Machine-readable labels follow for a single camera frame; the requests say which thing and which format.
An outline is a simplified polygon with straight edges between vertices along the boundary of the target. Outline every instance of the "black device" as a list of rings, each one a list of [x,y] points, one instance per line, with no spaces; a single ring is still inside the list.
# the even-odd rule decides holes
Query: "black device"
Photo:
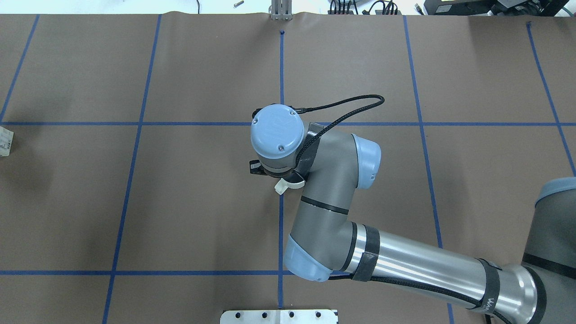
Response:
[[[425,0],[429,15],[471,16],[491,11],[497,16],[555,16],[568,0]]]
[[[424,7],[429,15],[472,16],[490,11],[494,0],[425,0]]]

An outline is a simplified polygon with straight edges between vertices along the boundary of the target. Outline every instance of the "white floor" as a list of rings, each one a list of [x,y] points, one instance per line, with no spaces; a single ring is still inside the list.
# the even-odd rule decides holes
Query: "white floor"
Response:
[[[240,14],[268,12],[270,0],[245,0],[237,8],[234,4],[239,0],[199,0],[200,13],[208,14]],[[357,0],[358,11],[368,9],[372,0]],[[414,4],[423,7],[423,0],[395,0],[402,14],[418,14]],[[293,12],[312,12],[326,14],[330,7],[329,0],[293,0]],[[576,0],[570,0],[566,8],[576,11]],[[166,13],[180,11],[197,13],[196,0],[3,0],[0,1],[0,13],[18,14],[130,14],[130,13]],[[557,16],[568,16],[560,11]]]

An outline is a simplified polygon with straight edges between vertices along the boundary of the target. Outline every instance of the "robotic arm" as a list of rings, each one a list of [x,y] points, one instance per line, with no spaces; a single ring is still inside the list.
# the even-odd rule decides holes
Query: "robotic arm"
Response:
[[[370,108],[384,102],[374,95],[355,98],[367,97],[381,98]],[[376,178],[380,147],[355,134],[328,132],[350,113],[325,128],[304,123],[298,115],[304,112],[273,104],[259,110],[251,126],[259,157],[251,161],[251,173],[280,178],[280,194],[305,184],[285,248],[292,273],[311,281],[400,285],[504,323],[576,318],[576,178],[544,186],[522,265],[500,267],[348,221],[355,189],[368,189]],[[330,276],[333,270],[350,275]]]

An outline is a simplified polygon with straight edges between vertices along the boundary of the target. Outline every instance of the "black tape band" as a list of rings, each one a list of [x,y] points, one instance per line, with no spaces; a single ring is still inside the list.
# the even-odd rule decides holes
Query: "black tape band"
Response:
[[[576,269],[561,263],[546,260],[544,258],[540,258],[528,253],[524,253],[522,262],[529,263],[533,266],[537,266],[538,268],[557,273],[561,276],[576,279]]]
[[[373,227],[366,225],[364,227],[366,228],[366,247],[352,277],[352,280],[356,281],[369,281],[372,278],[380,254],[380,233]]]
[[[540,279],[540,276],[538,276],[534,270],[527,266],[524,268],[530,273],[532,279],[534,279],[534,283],[536,284],[536,311],[534,311],[534,315],[532,315],[528,324],[540,324],[544,317],[544,313],[546,312],[546,289],[544,288],[542,279]]]
[[[348,215],[348,209],[344,209],[344,208],[332,206],[332,205],[329,205],[329,204],[325,204],[325,203],[323,203],[323,202],[320,202],[320,201],[317,201],[317,200],[314,200],[314,199],[310,199],[310,198],[304,197],[304,196],[302,196],[302,198],[300,198],[300,200],[301,200],[301,201],[304,201],[304,202],[307,203],[307,204],[311,204],[311,205],[313,205],[313,206],[316,206],[316,207],[320,207],[320,208],[323,208],[323,209],[328,209],[328,210],[330,210],[331,212]]]
[[[350,261],[352,261],[352,256],[354,255],[354,249],[356,248],[356,238],[358,237],[358,226],[355,222],[352,222],[352,240],[350,241],[350,249],[348,250],[348,256],[346,257],[346,261],[344,262],[344,266],[340,271],[344,271],[348,269],[350,265]]]
[[[496,307],[496,302],[498,302],[498,296],[500,295],[499,269],[484,259],[478,259],[478,261],[482,263],[484,271],[486,272],[486,289],[484,290],[484,296],[480,300],[480,306],[469,308],[469,310],[492,314]]]
[[[306,137],[302,143],[308,142],[322,129],[324,129],[324,126],[316,123],[310,123],[308,126],[308,132],[306,133]],[[308,180],[308,172],[310,171],[310,168],[312,168],[312,164],[314,164],[314,160],[316,159],[316,152],[318,151],[318,145],[320,145],[321,140],[322,138],[320,137],[317,141],[312,143],[312,145],[306,151],[304,151],[300,157],[300,162],[298,162],[296,169],[294,169],[295,172],[304,178],[304,180]]]

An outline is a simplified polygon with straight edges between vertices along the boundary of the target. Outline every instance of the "grid line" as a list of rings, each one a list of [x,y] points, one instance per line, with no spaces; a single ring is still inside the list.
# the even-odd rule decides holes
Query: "grid line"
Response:
[[[540,73],[540,78],[542,79],[542,85],[544,86],[544,91],[546,91],[546,96],[548,97],[548,103],[550,104],[550,109],[556,120],[556,126],[558,127],[558,133],[560,133],[560,138],[562,139],[562,145],[564,145],[564,150],[566,151],[566,157],[570,163],[570,168],[572,169],[572,174],[576,176],[576,167],[574,167],[574,161],[572,160],[572,155],[570,154],[570,148],[566,142],[566,137],[564,136],[564,131],[562,130],[562,125],[560,124],[560,118],[558,117],[558,112],[556,107],[554,107],[554,101],[552,101],[552,95],[550,94],[550,89],[548,88],[548,83],[544,77],[544,72],[542,71],[542,66],[540,65],[540,60],[538,58],[538,53],[536,52],[536,46],[534,45],[534,38],[532,37],[532,22],[526,23],[526,30],[528,31],[528,39],[530,40],[530,46],[532,47],[532,54],[534,55],[534,61],[536,62],[536,67],[538,68],[538,73]]]
[[[284,29],[280,30],[280,104],[284,104]],[[284,195],[278,198],[278,309],[284,307]]]
[[[40,19],[40,15],[37,14],[36,18],[34,19],[34,24],[32,24],[32,29],[30,30],[30,34],[28,35],[28,40],[26,40],[26,46],[24,46],[24,51],[22,51],[22,55],[20,56],[20,61],[18,62],[18,66],[16,67],[16,71],[14,72],[14,77],[12,78],[12,83],[10,83],[10,88],[8,89],[8,94],[6,95],[6,100],[4,100],[4,105],[2,106],[2,111],[0,111],[0,122],[4,118],[4,114],[6,113],[6,109],[8,108],[8,103],[10,102],[10,97],[12,96],[12,91],[14,90],[14,86],[16,85],[16,80],[18,79],[18,75],[20,74],[20,69],[22,68],[22,64],[24,63],[24,58],[26,57],[26,53],[28,52],[28,47],[30,47],[30,42],[32,42],[32,36],[34,36],[34,31],[36,30],[36,26],[38,25],[39,19]]]
[[[331,122],[317,122],[329,125]],[[250,126],[251,122],[0,122],[0,126]],[[338,126],[485,126],[485,127],[573,127],[576,123],[539,122],[342,122]]]
[[[432,214],[434,216],[434,227],[436,230],[436,240],[438,247],[442,246],[442,233],[440,231],[440,221],[438,220],[438,209],[436,207],[436,196],[434,194],[434,182],[432,180],[432,171],[430,169],[430,159],[428,157],[428,146],[426,144],[426,134],[424,132],[424,121],[422,119],[422,109],[420,108],[420,96],[418,95],[418,84],[416,83],[416,73],[414,71],[414,59],[412,58],[412,47],[410,46],[410,33],[408,31],[408,20],[406,16],[404,19],[404,34],[406,35],[406,47],[408,49],[408,60],[410,62],[410,73],[412,74],[412,86],[414,88],[414,100],[416,102],[416,111],[418,113],[418,123],[420,126],[420,137],[422,139],[422,149],[424,153],[424,162],[426,165],[426,176],[428,178],[428,188],[430,190],[430,202],[432,203]],[[450,324],[454,324],[454,314],[452,311],[452,304],[446,304],[448,310],[448,320]]]
[[[154,56],[156,54],[156,44],[158,43],[158,34],[160,32],[160,22],[162,15],[158,15],[156,21],[156,32],[154,34],[154,43],[152,44],[152,53],[150,54],[150,65],[148,66],[148,75],[146,76],[146,85],[144,88],[144,95],[142,98],[142,108],[140,109],[140,120],[138,122],[138,130],[136,132],[136,139],[134,141],[134,151],[132,152],[132,162],[130,163],[130,173],[128,174],[128,182],[126,184],[126,194],[124,195],[124,205],[122,207],[122,216],[120,217],[120,226],[118,228],[118,236],[116,238],[116,248],[114,250],[114,259],[112,261],[112,273],[110,274],[110,282],[108,283],[108,293],[106,294],[106,303],[104,304],[104,315],[102,316],[102,324],[108,322],[108,313],[110,311],[110,302],[112,300],[112,291],[114,288],[114,279],[116,277],[116,267],[118,266],[118,256],[120,254],[120,245],[122,243],[122,234],[124,232],[124,222],[126,220],[126,211],[128,209],[128,200],[130,199],[130,189],[132,188],[132,179],[134,177],[134,168],[136,166],[136,157],[138,155],[138,145],[140,144],[140,134],[142,133],[142,122],[144,120],[144,113],[146,110],[146,100],[148,97],[148,88],[150,87],[150,79],[152,78],[152,68],[154,67]]]
[[[295,276],[282,270],[283,276]],[[110,276],[110,270],[0,270],[0,276]],[[277,276],[277,270],[117,270],[115,276]]]

